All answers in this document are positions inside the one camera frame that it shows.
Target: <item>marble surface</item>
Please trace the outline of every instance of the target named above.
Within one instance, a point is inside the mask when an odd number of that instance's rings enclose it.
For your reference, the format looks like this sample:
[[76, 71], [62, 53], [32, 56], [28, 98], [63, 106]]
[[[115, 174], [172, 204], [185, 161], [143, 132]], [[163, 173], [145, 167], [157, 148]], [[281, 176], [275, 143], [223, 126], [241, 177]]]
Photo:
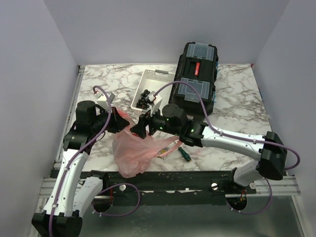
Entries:
[[[113, 105], [127, 111], [136, 122], [138, 114], [130, 105], [136, 92], [139, 80], [145, 69], [176, 71], [176, 65], [94, 65], [86, 66], [78, 101], [93, 100], [94, 85], [102, 86], [106, 91], [115, 94]], [[264, 109], [260, 93], [251, 66], [220, 65], [216, 85], [214, 112], [211, 123], [219, 128], [247, 133], [266, 134], [271, 130], [268, 116]], [[113, 134], [96, 143], [91, 151], [84, 171], [102, 170], [117, 171], [112, 152]], [[167, 134], [157, 132], [155, 137], [161, 139]], [[250, 158], [216, 148], [188, 147], [183, 149], [191, 156], [186, 162], [178, 151], [169, 154], [165, 159], [154, 158], [148, 171], [198, 171], [198, 170], [231, 170], [250, 161]]]

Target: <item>pink plastic bag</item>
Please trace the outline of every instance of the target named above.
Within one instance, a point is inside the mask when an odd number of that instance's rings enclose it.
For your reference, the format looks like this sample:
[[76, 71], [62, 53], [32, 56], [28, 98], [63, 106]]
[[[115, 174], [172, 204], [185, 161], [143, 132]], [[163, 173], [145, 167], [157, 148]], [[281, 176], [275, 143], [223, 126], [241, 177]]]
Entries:
[[152, 136], [147, 136], [145, 139], [141, 139], [129, 131], [135, 125], [130, 117], [123, 111], [119, 111], [119, 114], [130, 122], [128, 127], [115, 134], [112, 142], [114, 161], [118, 166], [119, 173], [124, 178], [144, 173], [149, 168], [150, 162], [154, 157], [166, 156], [182, 144], [182, 142], [178, 141], [169, 151], [158, 155], [161, 149], [178, 140], [179, 137], [173, 136], [163, 140], [154, 140]]

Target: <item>white wall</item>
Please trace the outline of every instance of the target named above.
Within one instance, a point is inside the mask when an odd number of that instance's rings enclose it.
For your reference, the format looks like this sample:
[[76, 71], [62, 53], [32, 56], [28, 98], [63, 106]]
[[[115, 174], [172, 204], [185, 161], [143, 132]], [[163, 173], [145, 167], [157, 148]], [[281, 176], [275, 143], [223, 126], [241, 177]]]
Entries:
[[44, 0], [79, 64], [176, 63], [189, 41], [253, 63], [288, 0]]
[[302, 157], [294, 173], [316, 235], [315, 9], [315, 0], [291, 0], [253, 69], [273, 130]]
[[42, 0], [3, 1], [0, 34], [0, 236], [23, 237], [78, 68]]

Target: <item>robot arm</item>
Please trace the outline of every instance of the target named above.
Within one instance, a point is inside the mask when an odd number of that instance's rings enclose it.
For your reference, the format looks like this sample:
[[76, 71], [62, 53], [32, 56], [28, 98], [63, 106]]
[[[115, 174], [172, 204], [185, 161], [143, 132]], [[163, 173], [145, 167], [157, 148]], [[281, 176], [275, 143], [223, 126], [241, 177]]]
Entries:
[[[249, 135], [214, 127], [218, 130], [215, 132], [205, 122], [188, 119], [184, 110], [175, 104], [164, 106], [162, 115], [160, 115], [160, 99], [158, 95], [155, 98], [149, 95], [152, 104], [139, 117], [137, 125], [130, 129], [132, 133], [144, 139], [148, 125], [149, 135], [153, 135], [159, 130], [179, 136], [180, 141], [188, 146], [215, 147], [248, 156], [253, 159], [250, 163], [232, 170], [232, 181], [243, 187], [262, 177], [272, 180], [283, 178], [287, 150], [257, 142], [269, 141], [283, 145], [276, 133]], [[223, 134], [251, 139], [252, 142], [231, 138]]]
[[[88, 145], [74, 159], [73, 157], [104, 127], [109, 115], [108, 110], [110, 109], [112, 112], [106, 131], [117, 133], [129, 125], [129, 122], [119, 115], [115, 107], [108, 107], [104, 95], [97, 93], [96, 96], [98, 104], [93, 101], [81, 101], [77, 104], [76, 121], [64, 137], [63, 158], [53, 192], [43, 208], [43, 212], [33, 215], [32, 224], [42, 236], [48, 236], [49, 226], [53, 226], [54, 236], [79, 236], [82, 225], [81, 217], [91, 205], [94, 197], [107, 188], [105, 174], [96, 171], [86, 179], [76, 194], [80, 174], [94, 143]], [[111, 93], [108, 94], [108, 97], [112, 102], [114, 95]], [[54, 214], [53, 222], [49, 223], [52, 213]]]

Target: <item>white plastic basket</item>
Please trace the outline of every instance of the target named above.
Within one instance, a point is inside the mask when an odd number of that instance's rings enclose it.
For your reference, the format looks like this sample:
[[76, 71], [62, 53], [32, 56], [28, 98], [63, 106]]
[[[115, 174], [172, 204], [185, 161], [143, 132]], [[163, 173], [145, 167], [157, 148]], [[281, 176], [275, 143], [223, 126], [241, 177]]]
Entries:
[[[149, 90], [150, 92], [157, 91], [164, 85], [172, 82], [174, 80], [174, 73], [169, 73], [166, 71], [161, 70], [150, 70], [146, 69], [143, 72], [142, 78], [138, 84], [136, 93], [134, 95], [134, 99], [131, 104], [131, 108], [141, 114], [142, 109], [136, 107], [138, 100], [141, 98], [141, 94], [144, 90]], [[159, 95], [162, 97], [162, 102], [160, 105], [160, 110], [163, 109], [165, 105], [168, 104], [170, 93], [171, 93], [172, 86], [168, 86], [164, 90], [162, 90]]]

